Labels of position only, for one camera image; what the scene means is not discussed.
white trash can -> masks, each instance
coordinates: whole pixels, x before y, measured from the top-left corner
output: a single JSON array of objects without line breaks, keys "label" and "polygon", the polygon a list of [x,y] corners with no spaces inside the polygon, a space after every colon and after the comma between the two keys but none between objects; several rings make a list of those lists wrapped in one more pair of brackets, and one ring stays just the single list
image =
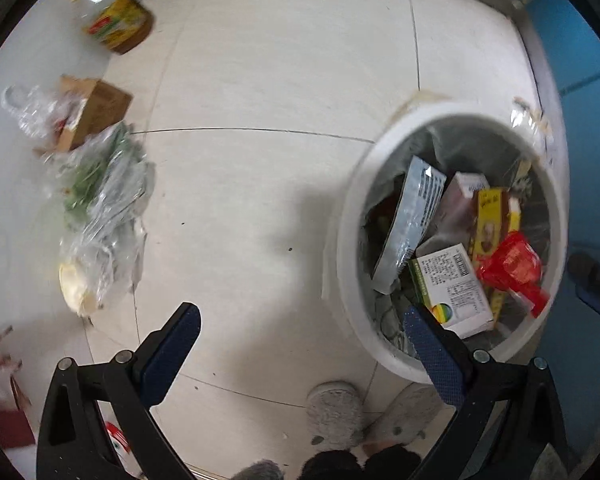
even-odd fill
[{"label": "white trash can", "polygon": [[[533,233],[530,232],[542,226],[548,237],[548,247],[534,248],[543,259],[542,288],[550,299],[537,319],[530,315],[521,317],[504,340],[487,349],[498,361],[511,359],[549,314],[566,257],[568,216],[552,170],[546,159],[534,150],[532,140],[528,131],[513,128],[480,107],[454,102],[425,104],[398,120],[354,170],[331,218],[324,250],[322,297],[344,332],[355,334],[364,348],[388,370],[411,381],[430,383],[420,361],[398,350],[379,331],[373,319],[376,294],[362,258],[365,243],[362,225],[374,205],[373,196],[392,181],[398,173],[396,167],[407,167],[412,155],[430,164],[435,158],[438,163],[434,165],[447,174],[453,171],[484,173],[492,186],[508,185],[500,182],[506,161],[521,155],[532,161],[533,195],[522,211],[521,231],[531,241]],[[489,333],[485,334],[484,341],[489,346]]]}]

slipper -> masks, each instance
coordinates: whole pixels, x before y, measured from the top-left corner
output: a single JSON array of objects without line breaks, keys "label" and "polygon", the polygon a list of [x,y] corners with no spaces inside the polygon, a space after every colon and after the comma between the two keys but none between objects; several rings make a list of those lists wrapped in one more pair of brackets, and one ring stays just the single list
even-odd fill
[{"label": "slipper", "polygon": [[430,384],[411,383],[365,431],[365,442],[408,444],[424,430],[444,403]]},{"label": "slipper", "polygon": [[319,384],[306,401],[311,444],[316,451],[350,449],[362,442],[362,400],[351,384]]}]

brown cardboard box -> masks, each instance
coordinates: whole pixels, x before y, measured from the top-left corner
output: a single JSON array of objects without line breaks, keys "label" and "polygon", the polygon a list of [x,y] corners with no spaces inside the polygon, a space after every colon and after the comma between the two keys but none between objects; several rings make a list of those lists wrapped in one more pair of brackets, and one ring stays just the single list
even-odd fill
[{"label": "brown cardboard box", "polygon": [[76,118],[60,132],[56,152],[68,152],[80,146],[88,135],[99,134],[121,121],[133,98],[102,79],[77,79],[69,75],[60,76],[60,91],[75,92],[84,100]]}]

plastic bag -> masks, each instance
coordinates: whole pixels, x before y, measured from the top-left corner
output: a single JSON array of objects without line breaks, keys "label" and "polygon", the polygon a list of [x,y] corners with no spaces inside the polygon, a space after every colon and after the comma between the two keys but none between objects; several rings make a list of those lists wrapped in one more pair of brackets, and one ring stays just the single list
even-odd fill
[{"label": "plastic bag", "polygon": [[124,123],[62,155],[53,158],[68,229],[61,241],[61,288],[69,307],[88,316],[133,286],[154,167]]},{"label": "plastic bag", "polygon": [[554,163],[554,134],[542,110],[532,110],[529,103],[516,97],[511,110],[511,126],[526,130],[525,137],[531,140],[536,153],[545,158],[549,165]]},{"label": "plastic bag", "polygon": [[548,294],[536,285],[542,277],[542,261],[519,231],[510,232],[476,274],[489,286],[511,291],[533,317],[538,317],[549,301]]},{"label": "plastic bag", "polygon": [[429,226],[446,176],[414,156],[402,183],[395,216],[373,275],[374,289],[390,294],[407,260]]},{"label": "plastic bag", "polygon": [[72,92],[45,92],[39,86],[12,85],[4,89],[1,104],[28,137],[53,146],[65,124],[80,114],[81,101],[83,98]]}]

blue gripper pad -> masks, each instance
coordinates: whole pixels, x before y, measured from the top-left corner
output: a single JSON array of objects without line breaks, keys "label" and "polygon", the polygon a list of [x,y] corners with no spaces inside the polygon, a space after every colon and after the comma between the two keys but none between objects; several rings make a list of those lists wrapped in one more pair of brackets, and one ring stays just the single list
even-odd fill
[{"label": "blue gripper pad", "polygon": [[460,408],[465,398],[462,370],[435,332],[422,319],[416,306],[411,305],[404,314],[403,327],[442,401]]},{"label": "blue gripper pad", "polygon": [[138,395],[148,409],[160,404],[200,335],[202,319],[192,303],[183,303],[165,326],[151,332],[141,345],[147,345],[151,355],[139,365]]}]

